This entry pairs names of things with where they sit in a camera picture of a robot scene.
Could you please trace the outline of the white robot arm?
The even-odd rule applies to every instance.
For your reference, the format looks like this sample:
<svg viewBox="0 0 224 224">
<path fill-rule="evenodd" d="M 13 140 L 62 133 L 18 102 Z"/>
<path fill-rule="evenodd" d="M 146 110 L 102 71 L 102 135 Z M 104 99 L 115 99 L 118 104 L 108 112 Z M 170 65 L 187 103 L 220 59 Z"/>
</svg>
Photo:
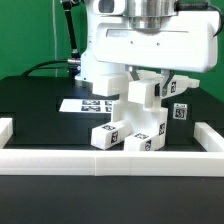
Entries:
<svg viewBox="0 0 224 224">
<path fill-rule="evenodd" d="M 222 11 L 207 1 L 83 0 L 87 48 L 82 74 L 112 73 L 119 67 L 159 69 L 160 94 L 176 71 L 204 73 L 217 64 Z"/>
</svg>

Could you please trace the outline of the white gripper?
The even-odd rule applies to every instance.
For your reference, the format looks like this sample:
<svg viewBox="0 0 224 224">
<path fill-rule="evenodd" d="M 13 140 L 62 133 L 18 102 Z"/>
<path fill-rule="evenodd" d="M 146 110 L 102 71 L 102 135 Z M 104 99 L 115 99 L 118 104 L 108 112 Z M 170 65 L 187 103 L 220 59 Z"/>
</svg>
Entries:
<svg viewBox="0 0 224 224">
<path fill-rule="evenodd" d="M 135 66 L 161 70 L 160 96 L 167 95 L 173 70 L 206 72 L 218 58 L 219 15 L 180 13 L 162 20 L 159 30 L 139 31 L 125 17 L 104 17 L 94 34 L 94 56 L 99 61 L 134 65 L 129 73 L 139 80 Z"/>
</svg>

